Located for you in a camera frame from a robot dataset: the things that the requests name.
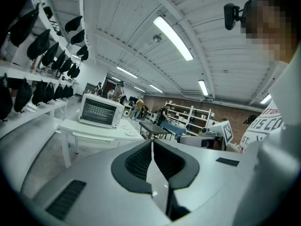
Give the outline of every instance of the floor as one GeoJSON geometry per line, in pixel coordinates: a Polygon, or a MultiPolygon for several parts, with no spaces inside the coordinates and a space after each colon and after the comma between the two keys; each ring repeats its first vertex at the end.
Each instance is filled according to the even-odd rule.
{"type": "MultiPolygon", "coordinates": [[[[80,107],[78,97],[69,98],[66,118],[73,115],[80,107]]],[[[55,110],[55,117],[63,119],[63,112],[60,109],[55,110]]],[[[129,120],[131,125],[140,132],[139,121],[133,121],[129,118],[123,118],[129,120]]],[[[21,189],[21,193],[25,194],[29,198],[33,196],[53,177],[65,170],[65,164],[62,155],[61,141],[59,133],[54,135],[47,141],[34,163],[32,164],[21,189]]],[[[101,152],[105,149],[97,147],[79,147],[79,154],[76,154],[76,148],[74,146],[74,139],[69,138],[70,141],[70,159],[71,163],[76,163],[91,154],[101,152]]],[[[153,200],[158,207],[165,212],[167,194],[168,194],[168,182],[160,172],[159,168],[155,164],[154,160],[151,161],[146,181],[152,185],[153,200]]]]}

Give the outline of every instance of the microwave oven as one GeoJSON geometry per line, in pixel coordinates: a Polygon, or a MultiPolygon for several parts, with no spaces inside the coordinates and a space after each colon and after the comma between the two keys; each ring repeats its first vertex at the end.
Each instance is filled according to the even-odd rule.
{"type": "Polygon", "coordinates": [[[79,111],[79,121],[95,126],[117,128],[124,106],[92,94],[84,94],[79,111]]]}

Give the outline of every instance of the white shelf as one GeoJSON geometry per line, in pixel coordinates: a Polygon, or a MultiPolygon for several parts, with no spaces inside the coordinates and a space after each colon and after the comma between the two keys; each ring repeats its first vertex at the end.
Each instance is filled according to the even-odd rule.
{"type": "Polygon", "coordinates": [[[20,191],[36,156],[62,120],[42,115],[18,127],[1,140],[2,170],[12,188],[20,191]]]}
{"type": "Polygon", "coordinates": [[[31,73],[22,69],[22,67],[9,63],[7,61],[0,60],[0,76],[3,76],[4,73],[8,75],[9,78],[24,79],[26,78],[29,81],[43,81],[43,82],[52,82],[53,84],[61,83],[62,85],[71,85],[69,81],[57,80],[47,75],[39,73],[31,73]]]}
{"type": "Polygon", "coordinates": [[[173,119],[173,120],[176,120],[176,121],[180,121],[180,122],[182,122],[182,123],[186,123],[186,122],[183,122],[183,121],[181,121],[181,120],[179,120],[179,119],[177,119],[177,118],[175,118],[175,117],[171,117],[171,116],[167,116],[167,117],[169,117],[169,118],[171,118],[171,119],[173,119]]]}
{"type": "Polygon", "coordinates": [[[195,108],[193,108],[193,110],[194,110],[194,111],[198,111],[198,112],[202,112],[202,113],[209,114],[209,111],[204,111],[204,110],[195,109],[195,108]]]}
{"type": "Polygon", "coordinates": [[[193,131],[191,131],[191,130],[186,130],[186,132],[188,132],[188,133],[190,133],[190,134],[193,134],[193,135],[195,135],[195,136],[197,136],[198,137],[198,134],[197,133],[194,133],[193,131]]]}
{"type": "Polygon", "coordinates": [[[207,121],[207,119],[204,119],[204,118],[200,118],[200,117],[196,117],[196,116],[191,116],[192,118],[196,118],[198,120],[201,120],[201,121],[207,121]]]}
{"type": "Polygon", "coordinates": [[[26,107],[23,108],[25,112],[23,112],[22,114],[15,112],[14,108],[12,108],[11,113],[7,117],[8,121],[2,122],[0,124],[0,138],[16,129],[17,127],[23,125],[24,123],[65,105],[66,102],[62,100],[51,100],[48,105],[40,103],[39,106],[35,106],[30,100],[26,107]]]}
{"type": "Polygon", "coordinates": [[[197,126],[197,125],[195,125],[195,124],[191,124],[191,123],[188,123],[189,125],[191,125],[191,126],[195,126],[195,127],[198,127],[198,128],[203,128],[203,127],[201,127],[201,126],[197,126]]]}
{"type": "Polygon", "coordinates": [[[179,113],[179,114],[181,114],[181,115],[186,115],[186,116],[189,116],[188,114],[184,114],[184,113],[177,112],[177,111],[172,111],[172,112],[174,112],[174,113],[179,113]]]}
{"type": "Polygon", "coordinates": [[[182,106],[182,105],[175,105],[175,104],[170,104],[170,103],[167,103],[167,105],[171,105],[171,106],[179,107],[179,108],[184,108],[184,109],[187,109],[187,110],[191,109],[191,107],[186,107],[186,106],[182,106]]]}

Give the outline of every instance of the desk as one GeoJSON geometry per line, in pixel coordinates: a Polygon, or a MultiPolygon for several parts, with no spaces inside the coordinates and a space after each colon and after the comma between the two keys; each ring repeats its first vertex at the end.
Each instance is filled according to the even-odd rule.
{"type": "Polygon", "coordinates": [[[168,123],[167,121],[163,121],[160,125],[160,127],[162,128],[166,128],[172,132],[175,133],[175,136],[177,135],[182,135],[182,133],[186,134],[186,129],[185,128],[182,128],[182,127],[179,127],[179,126],[176,126],[176,125],[173,125],[171,123],[168,123]]]}
{"type": "Polygon", "coordinates": [[[146,129],[146,131],[149,133],[149,137],[148,139],[151,138],[151,135],[152,134],[168,134],[168,132],[164,129],[162,129],[161,127],[155,125],[155,124],[152,124],[152,123],[147,123],[147,122],[139,122],[139,125],[141,126],[140,127],[140,134],[141,134],[141,129],[142,127],[144,129],[146,129]]]}
{"type": "Polygon", "coordinates": [[[135,128],[128,122],[128,120],[121,119],[118,128],[105,128],[93,126],[79,122],[79,110],[76,113],[64,120],[58,127],[62,136],[62,151],[66,167],[71,166],[69,148],[68,148],[68,135],[75,137],[75,146],[78,148],[78,141],[88,143],[95,143],[100,148],[115,148],[143,140],[143,137],[135,130],[135,128]],[[135,136],[128,136],[122,126],[130,128],[137,132],[135,136]]]}

